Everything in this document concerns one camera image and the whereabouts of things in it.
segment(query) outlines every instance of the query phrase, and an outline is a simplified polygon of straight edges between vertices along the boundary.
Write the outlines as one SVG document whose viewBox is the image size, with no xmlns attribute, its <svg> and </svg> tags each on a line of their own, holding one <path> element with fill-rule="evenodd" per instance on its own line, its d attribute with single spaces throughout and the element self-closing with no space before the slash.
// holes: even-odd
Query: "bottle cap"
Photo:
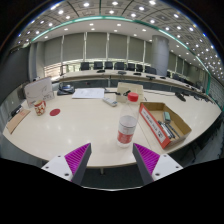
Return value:
<svg viewBox="0 0 224 224">
<path fill-rule="evenodd" d="M 131 102 L 137 102 L 138 101 L 138 94 L 130 92 L 128 93 L 128 100 Z"/>
</svg>

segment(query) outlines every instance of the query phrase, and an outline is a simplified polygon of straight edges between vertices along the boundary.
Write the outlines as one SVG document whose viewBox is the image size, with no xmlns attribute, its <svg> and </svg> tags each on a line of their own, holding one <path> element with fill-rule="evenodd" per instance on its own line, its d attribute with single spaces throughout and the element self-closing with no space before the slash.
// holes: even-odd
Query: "label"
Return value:
<svg viewBox="0 0 224 224">
<path fill-rule="evenodd" d="M 156 134 L 156 136 L 158 137 L 159 141 L 161 143 L 163 143 L 164 140 L 166 139 L 166 136 L 160 130 L 160 128 L 158 127 L 158 125 L 156 124 L 156 122 L 153 120 L 153 118 L 147 113 L 147 111 L 145 110 L 145 108 L 142 109 L 141 114 L 146 119 L 146 121 L 150 125 L 150 127 L 153 129 L 153 131 Z"/>
<path fill-rule="evenodd" d="M 134 135 L 137 120 L 131 116 L 120 118 L 117 140 L 123 144 L 130 143 Z"/>
</svg>

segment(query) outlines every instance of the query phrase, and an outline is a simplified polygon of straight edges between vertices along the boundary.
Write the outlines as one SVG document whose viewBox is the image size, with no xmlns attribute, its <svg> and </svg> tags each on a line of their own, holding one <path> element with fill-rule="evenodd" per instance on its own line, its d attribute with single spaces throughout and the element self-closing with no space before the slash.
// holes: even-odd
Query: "red object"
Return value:
<svg viewBox="0 0 224 224">
<path fill-rule="evenodd" d="M 141 104 L 139 113 L 141 114 L 141 116 L 143 117 L 145 122 L 148 124 L 150 129 L 152 130 L 153 134 L 157 138 L 161 147 L 164 149 L 171 142 L 169 137 L 167 136 L 166 132 L 163 130 L 163 128 L 160 126 L 160 124 L 157 122 L 157 120 L 153 117 L 153 115 L 148 111 L 148 109 L 143 104 Z M 162 140 L 160 139 L 158 132 L 157 133 L 155 132 L 155 129 L 158 130 L 158 128 L 164 136 Z"/>
<path fill-rule="evenodd" d="M 52 110 L 51 112 L 50 112 L 50 115 L 51 116 L 56 116 L 56 115 L 58 115 L 60 113 L 60 109 L 54 109 L 54 110 Z"/>
<path fill-rule="evenodd" d="M 130 100 L 131 102 L 137 102 L 138 101 L 138 94 L 133 93 L 133 92 L 128 93 L 128 100 Z"/>
</svg>

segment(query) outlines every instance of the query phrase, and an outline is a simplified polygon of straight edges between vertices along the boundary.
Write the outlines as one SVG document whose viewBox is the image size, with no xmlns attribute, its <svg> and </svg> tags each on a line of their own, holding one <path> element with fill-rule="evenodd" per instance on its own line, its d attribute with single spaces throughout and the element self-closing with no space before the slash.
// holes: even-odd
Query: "chair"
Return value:
<svg viewBox="0 0 224 224">
<path fill-rule="evenodd" d="M 166 77 L 170 78 L 170 72 L 167 71 Z"/>
<path fill-rule="evenodd" d="M 128 70 L 128 71 L 135 71 L 135 64 L 133 64 L 133 63 L 128 63 L 127 70 Z"/>
<path fill-rule="evenodd" d="M 124 62 L 116 62 L 114 65 L 115 70 L 124 70 Z"/>
<path fill-rule="evenodd" d="M 105 63 L 104 63 L 104 69 L 113 69 L 113 63 L 112 63 L 112 61 L 105 61 Z"/>
<path fill-rule="evenodd" d="M 156 75 L 156 69 L 155 68 L 152 68 L 150 66 L 145 66 L 145 73 L 149 73 L 149 74 L 154 74 Z"/>
<path fill-rule="evenodd" d="M 89 70 L 89 62 L 81 62 L 81 67 L 79 70 L 81 71 Z"/>
<path fill-rule="evenodd" d="M 185 83 L 185 79 L 184 78 L 179 77 L 179 81 Z"/>
<path fill-rule="evenodd" d="M 180 80 L 180 77 L 179 77 L 179 75 L 177 75 L 177 74 L 173 74 L 173 79 L 179 81 L 179 80 Z"/>
<path fill-rule="evenodd" d="M 136 72 L 142 72 L 143 71 L 143 67 L 140 64 L 136 65 Z"/>
<path fill-rule="evenodd" d="M 102 69 L 102 68 L 103 68 L 103 62 L 102 61 L 94 61 L 94 66 L 93 66 L 94 70 Z"/>
</svg>

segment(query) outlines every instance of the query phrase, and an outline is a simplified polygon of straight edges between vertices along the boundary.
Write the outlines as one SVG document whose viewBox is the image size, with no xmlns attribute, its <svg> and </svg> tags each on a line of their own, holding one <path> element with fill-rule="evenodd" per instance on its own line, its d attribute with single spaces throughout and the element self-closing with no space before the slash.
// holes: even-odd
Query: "desk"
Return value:
<svg viewBox="0 0 224 224">
<path fill-rule="evenodd" d="M 55 81 L 60 82 L 68 82 L 68 81 L 79 81 L 79 80 L 89 80 L 89 79 L 108 79 L 108 81 L 113 79 L 122 79 L 122 80 L 134 80 L 134 81 L 142 81 L 142 82 L 151 82 L 157 83 L 167 86 L 179 87 L 182 88 L 183 91 L 190 91 L 193 93 L 197 93 L 201 97 L 207 97 L 206 94 L 202 93 L 201 90 L 193 87 L 195 90 L 191 89 L 191 86 L 187 87 L 186 83 L 177 81 L 175 79 L 170 79 L 166 77 L 166 79 L 161 79 L 161 76 L 148 74 L 148 73 L 141 73 L 141 76 L 133 75 L 133 71 L 125 71 L 125 75 L 118 74 L 118 70 L 105 70 L 104 73 L 97 73 L 97 70 L 86 70 L 86 71 L 78 71 L 78 72 L 69 72 L 64 74 L 62 77 L 56 79 Z M 155 79 L 149 80 L 146 75 L 153 76 Z"/>
<path fill-rule="evenodd" d="M 171 153 L 186 146 L 206 131 L 221 113 L 216 104 L 204 100 L 197 101 L 192 96 L 186 97 L 186 102 L 183 102 L 174 96 L 174 93 L 146 91 L 148 92 L 144 92 L 144 96 L 148 102 L 166 103 L 192 129 L 184 141 L 164 150 L 143 118 L 139 116 L 133 142 L 158 154 Z M 116 99 L 115 94 L 105 95 Z M 34 108 L 28 108 L 25 101 L 22 106 L 30 109 L 31 113 L 12 135 L 5 128 L 4 136 L 21 150 L 47 161 L 91 142 L 92 154 L 87 164 L 88 168 L 118 167 L 136 163 L 132 145 L 123 149 L 116 144 L 122 103 L 118 102 L 117 107 L 111 107 L 102 99 L 72 99 L 71 95 L 57 96 L 55 92 L 55 99 L 47 101 L 46 104 L 46 112 L 39 117 Z M 50 111 L 56 108 L 59 108 L 61 113 L 51 117 Z"/>
</svg>

